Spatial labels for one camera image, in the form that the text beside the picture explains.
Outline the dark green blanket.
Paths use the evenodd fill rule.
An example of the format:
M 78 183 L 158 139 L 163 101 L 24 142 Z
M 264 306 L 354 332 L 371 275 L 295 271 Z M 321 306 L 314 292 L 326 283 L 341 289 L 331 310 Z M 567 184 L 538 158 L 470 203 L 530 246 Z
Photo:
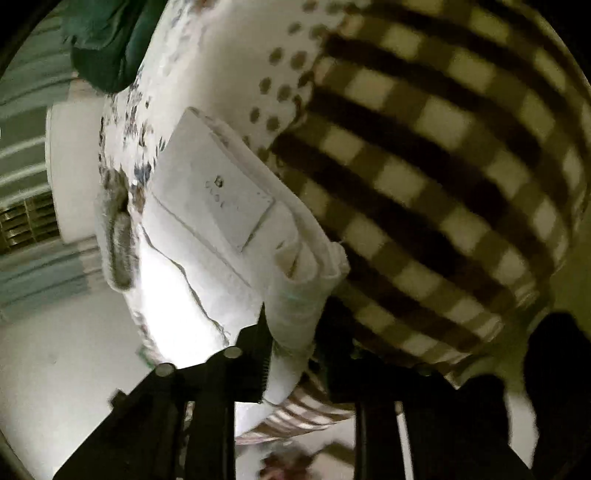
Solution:
M 165 6 L 163 0 L 68 1 L 62 32 L 73 68 L 103 93 L 127 88 Z

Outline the white headboard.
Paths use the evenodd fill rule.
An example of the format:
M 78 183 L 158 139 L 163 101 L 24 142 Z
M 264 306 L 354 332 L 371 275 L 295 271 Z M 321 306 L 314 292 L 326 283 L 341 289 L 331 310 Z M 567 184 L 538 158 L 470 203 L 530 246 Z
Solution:
M 60 237 L 66 244 L 95 234 L 103 105 L 102 97 L 86 97 L 56 103 L 47 110 L 46 172 Z

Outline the barred window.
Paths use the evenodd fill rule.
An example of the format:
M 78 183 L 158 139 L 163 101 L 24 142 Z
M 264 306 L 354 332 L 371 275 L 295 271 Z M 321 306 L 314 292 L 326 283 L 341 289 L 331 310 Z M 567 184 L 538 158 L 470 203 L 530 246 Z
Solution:
M 53 196 L 33 196 L 1 209 L 2 256 L 60 236 Z

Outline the white pants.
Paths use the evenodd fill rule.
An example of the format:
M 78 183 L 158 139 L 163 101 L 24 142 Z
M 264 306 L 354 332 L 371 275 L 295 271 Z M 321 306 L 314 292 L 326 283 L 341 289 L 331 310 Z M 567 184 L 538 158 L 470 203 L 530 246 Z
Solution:
M 229 126 L 184 111 L 157 159 L 136 223 L 139 310 L 162 357 L 183 368 L 266 318 L 263 403 L 236 408 L 245 433 L 297 385 L 329 295 L 348 275 L 339 243 Z

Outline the grey folded garment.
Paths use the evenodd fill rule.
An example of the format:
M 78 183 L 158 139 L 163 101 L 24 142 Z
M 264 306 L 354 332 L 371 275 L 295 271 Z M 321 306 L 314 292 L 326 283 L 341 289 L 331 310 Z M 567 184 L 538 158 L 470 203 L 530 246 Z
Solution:
M 138 270 L 128 200 L 125 174 L 114 169 L 103 170 L 95 202 L 96 239 L 104 278 L 117 292 L 134 287 Z

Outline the left teal curtain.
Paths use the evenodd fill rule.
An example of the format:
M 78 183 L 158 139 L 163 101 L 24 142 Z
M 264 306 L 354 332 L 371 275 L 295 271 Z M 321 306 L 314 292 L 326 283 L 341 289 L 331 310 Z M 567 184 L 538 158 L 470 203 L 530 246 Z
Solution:
M 51 193 L 45 164 L 47 110 L 80 84 L 61 35 L 63 10 L 58 5 L 25 29 L 1 76 L 1 209 Z M 66 244 L 59 236 L 1 255 L 1 319 L 15 320 L 87 293 L 100 280 L 100 255 L 92 237 Z

